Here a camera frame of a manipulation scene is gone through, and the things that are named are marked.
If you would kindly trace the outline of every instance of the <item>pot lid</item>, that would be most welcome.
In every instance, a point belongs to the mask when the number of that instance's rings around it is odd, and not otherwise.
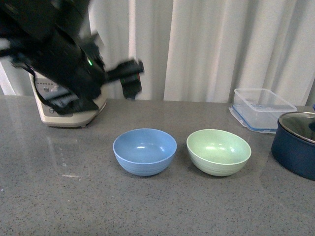
[[[279,117],[279,124],[289,133],[315,144],[315,113],[286,113]]]

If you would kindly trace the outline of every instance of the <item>speckled countertop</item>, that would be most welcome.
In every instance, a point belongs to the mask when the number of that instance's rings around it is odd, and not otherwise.
[[[113,141],[135,128],[176,139],[162,173],[137,177],[116,161]],[[205,128],[250,144],[240,172],[192,164],[186,138]],[[0,235],[315,235],[315,181],[274,160],[273,138],[242,127],[227,104],[110,99],[86,128],[62,129],[40,121],[33,97],[0,96]]]

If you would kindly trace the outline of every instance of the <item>plastic food container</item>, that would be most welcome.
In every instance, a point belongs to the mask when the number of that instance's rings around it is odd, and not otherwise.
[[[264,88],[237,88],[234,90],[231,113],[252,131],[275,133],[278,118],[297,108],[280,96]]]

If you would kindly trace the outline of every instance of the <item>kitchen appliance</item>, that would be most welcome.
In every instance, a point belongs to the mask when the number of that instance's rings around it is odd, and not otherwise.
[[[49,80],[43,75],[36,73],[36,81],[34,84],[33,76],[30,74],[32,89],[35,95],[37,108],[39,111],[41,121],[48,126],[56,127],[85,127],[90,123],[105,107],[107,102],[106,85],[101,87],[101,95],[94,100],[99,107],[98,110],[77,112],[66,115],[59,115],[53,108],[44,105],[37,96],[35,86],[38,92],[45,98],[54,97],[57,93],[64,90],[63,87],[57,85],[55,82]]]

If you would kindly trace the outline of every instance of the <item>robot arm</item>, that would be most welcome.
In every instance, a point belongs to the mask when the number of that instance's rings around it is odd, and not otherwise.
[[[93,100],[106,83],[120,80],[125,98],[134,99],[141,91],[142,62],[129,60],[105,71],[95,36],[78,37],[89,1],[0,0],[0,38],[10,42],[0,57],[10,56],[12,65],[30,72],[34,80],[37,71],[62,86],[57,97],[45,99],[37,93],[61,115],[97,110]]]

